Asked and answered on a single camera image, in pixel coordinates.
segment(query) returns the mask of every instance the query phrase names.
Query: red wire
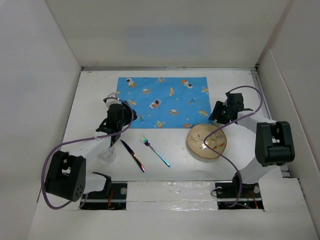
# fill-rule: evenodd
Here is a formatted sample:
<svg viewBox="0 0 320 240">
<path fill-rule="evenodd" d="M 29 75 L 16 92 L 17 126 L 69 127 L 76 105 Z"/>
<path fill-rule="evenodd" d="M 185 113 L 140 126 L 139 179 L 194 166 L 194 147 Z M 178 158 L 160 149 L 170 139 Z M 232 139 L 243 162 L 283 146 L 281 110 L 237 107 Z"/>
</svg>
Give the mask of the red wire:
<svg viewBox="0 0 320 240">
<path fill-rule="evenodd" d="M 115 193 L 115 190 L 113 189 L 111 192 L 111 196 L 108 198 L 108 208 L 107 209 L 109 209 L 111 206 L 111 200 L 114 197 L 114 193 Z"/>
<path fill-rule="evenodd" d="M 252 194 L 252 192 L 251 192 L 251 191 L 249 191 L 249 194 L 253 197 L 253 200 L 254 200 L 254 203 L 255 203 L 255 207 L 256 207 L 256 209 L 259 209 L 259 208 L 258 208 L 258 204 L 257 204 L 257 201 L 256 201 L 255 196 Z"/>
</svg>

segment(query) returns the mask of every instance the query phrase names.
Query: knife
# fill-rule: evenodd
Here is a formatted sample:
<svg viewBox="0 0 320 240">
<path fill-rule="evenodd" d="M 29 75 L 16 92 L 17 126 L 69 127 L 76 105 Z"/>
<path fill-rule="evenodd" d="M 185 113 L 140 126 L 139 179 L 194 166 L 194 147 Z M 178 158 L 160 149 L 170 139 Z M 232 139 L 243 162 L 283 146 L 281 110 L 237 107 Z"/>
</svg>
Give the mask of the knife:
<svg viewBox="0 0 320 240">
<path fill-rule="evenodd" d="M 136 157 L 135 152 L 128 146 L 128 144 L 126 144 L 125 141 L 120 140 L 122 142 L 122 144 L 124 145 L 124 147 L 128 150 L 128 152 L 131 154 L 131 156 L 133 157 L 133 159 L 135 160 L 136 164 L 138 164 L 138 166 L 140 167 L 141 171 L 144 173 L 145 172 L 145 168 L 142 165 L 142 163 L 139 161 L 139 159 Z"/>
</svg>

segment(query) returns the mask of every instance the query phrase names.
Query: beige plate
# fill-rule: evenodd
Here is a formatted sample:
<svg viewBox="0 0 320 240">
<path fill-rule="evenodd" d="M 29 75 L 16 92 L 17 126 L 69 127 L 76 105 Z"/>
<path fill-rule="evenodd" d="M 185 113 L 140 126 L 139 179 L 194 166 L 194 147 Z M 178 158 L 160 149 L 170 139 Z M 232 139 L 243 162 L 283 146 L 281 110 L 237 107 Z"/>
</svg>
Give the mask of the beige plate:
<svg viewBox="0 0 320 240">
<path fill-rule="evenodd" d="M 214 151 L 208 149 L 204 145 L 204 139 L 214 130 L 218 129 L 217 126 L 212 124 L 198 124 L 195 125 L 188 134 L 187 144 L 200 157 L 206 159 L 215 159 L 219 157 Z M 227 137 L 225 133 L 220 130 L 213 134 L 208 140 L 205 142 L 211 148 L 216 150 L 218 153 L 222 154 L 227 145 Z"/>
</svg>

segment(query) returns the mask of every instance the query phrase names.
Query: cartoon pattern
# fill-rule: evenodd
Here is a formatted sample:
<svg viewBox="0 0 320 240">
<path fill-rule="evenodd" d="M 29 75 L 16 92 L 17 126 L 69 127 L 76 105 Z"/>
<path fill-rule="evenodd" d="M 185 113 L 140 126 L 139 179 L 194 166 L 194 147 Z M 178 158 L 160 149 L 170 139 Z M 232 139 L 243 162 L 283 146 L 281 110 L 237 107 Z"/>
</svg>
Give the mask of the cartoon pattern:
<svg viewBox="0 0 320 240">
<path fill-rule="evenodd" d="M 206 77 L 120 77 L 116 92 L 138 115 L 133 129 L 212 124 Z"/>
</svg>

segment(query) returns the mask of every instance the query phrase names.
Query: clear glass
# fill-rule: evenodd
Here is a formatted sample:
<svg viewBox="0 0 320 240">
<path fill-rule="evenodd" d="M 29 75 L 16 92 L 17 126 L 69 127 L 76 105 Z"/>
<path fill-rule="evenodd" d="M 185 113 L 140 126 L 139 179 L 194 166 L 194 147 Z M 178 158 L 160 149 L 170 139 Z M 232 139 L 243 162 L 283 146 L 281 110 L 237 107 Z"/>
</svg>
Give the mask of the clear glass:
<svg viewBox="0 0 320 240">
<path fill-rule="evenodd" d="M 98 157 L 109 164 L 114 162 L 116 158 L 115 147 L 112 146 L 107 148 L 106 150 L 103 150 L 98 154 Z"/>
</svg>

